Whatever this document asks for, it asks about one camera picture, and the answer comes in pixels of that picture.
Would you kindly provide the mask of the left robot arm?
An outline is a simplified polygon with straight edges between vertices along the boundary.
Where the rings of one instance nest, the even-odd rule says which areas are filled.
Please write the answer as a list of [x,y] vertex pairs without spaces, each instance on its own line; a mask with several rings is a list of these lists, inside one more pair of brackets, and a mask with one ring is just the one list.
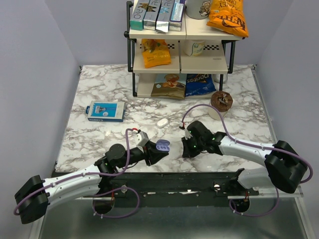
[[116,191],[128,191],[126,185],[115,187],[111,180],[122,175],[131,164],[145,161],[152,166],[168,156],[169,151],[168,144],[151,141],[133,149],[114,144],[105,156],[80,171],[46,179],[33,176],[15,194],[16,207],[13,213],[20,217],[23,224],[29,224],[61,203],[80,197],[104,197]]

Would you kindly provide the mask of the purple earbud charging case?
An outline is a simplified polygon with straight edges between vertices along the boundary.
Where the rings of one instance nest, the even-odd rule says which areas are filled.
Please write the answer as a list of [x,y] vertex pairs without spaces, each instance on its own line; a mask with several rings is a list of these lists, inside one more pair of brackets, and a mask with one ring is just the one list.
[[163,152],[169,152],[170,151],[170,142],[165,139],[159,139],[156,142],[156,149]]

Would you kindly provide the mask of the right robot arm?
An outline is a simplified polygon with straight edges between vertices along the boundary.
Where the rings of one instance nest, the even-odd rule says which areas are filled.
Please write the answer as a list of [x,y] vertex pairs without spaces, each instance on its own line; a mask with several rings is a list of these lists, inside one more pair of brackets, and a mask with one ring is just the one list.
[[258,164],[256,169],[241,169],[229,183],[230,191],[241,195],[253,187],[276,187],[294,193],[308,166],[291,146],[279,140],[276,144],[256,144],[231,138],[224,132],[212,133],[200,121],[184,129],[183,157],[194,158],[203,152],[235,156]]

